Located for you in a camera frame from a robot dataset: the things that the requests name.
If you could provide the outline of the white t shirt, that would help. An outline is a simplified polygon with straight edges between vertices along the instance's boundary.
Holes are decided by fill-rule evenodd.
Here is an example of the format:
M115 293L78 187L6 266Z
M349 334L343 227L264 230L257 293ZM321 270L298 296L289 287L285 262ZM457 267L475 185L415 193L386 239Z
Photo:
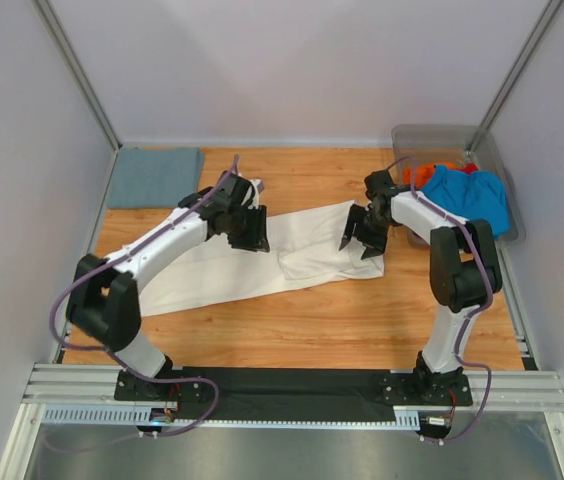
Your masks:
M384 275L380 257L340 242L352 200L267 218L268 253L233 249L215 236L159 257L137 280L144 317L245 300L348 279Z

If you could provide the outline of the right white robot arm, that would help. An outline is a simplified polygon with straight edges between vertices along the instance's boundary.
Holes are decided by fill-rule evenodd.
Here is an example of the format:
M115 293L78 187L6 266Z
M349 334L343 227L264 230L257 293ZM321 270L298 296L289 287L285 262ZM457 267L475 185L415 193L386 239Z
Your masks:
M404 226L429 246L429 283L438 303L433 330L418 355L412 390L432 404L446 395L448 380L462 374L466 340L477 317L502 288L490 224L467 220L434 204L413 186L396 184L387 170L364 179L367 206L349 208L339 248L353 240L363 260L381 257L392 227Z

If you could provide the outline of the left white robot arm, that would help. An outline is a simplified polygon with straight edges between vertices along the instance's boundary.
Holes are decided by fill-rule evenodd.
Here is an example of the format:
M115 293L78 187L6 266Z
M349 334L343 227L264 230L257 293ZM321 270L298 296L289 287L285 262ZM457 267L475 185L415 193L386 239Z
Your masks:
M132 370L138 390L150 401L171 392L172 362L142 333L140 294L172 262L215 236L231 248L269 252L263 181L235 169L218 183L180 200L161 223L134 242L101 258L84 256L67 294L67 320Z

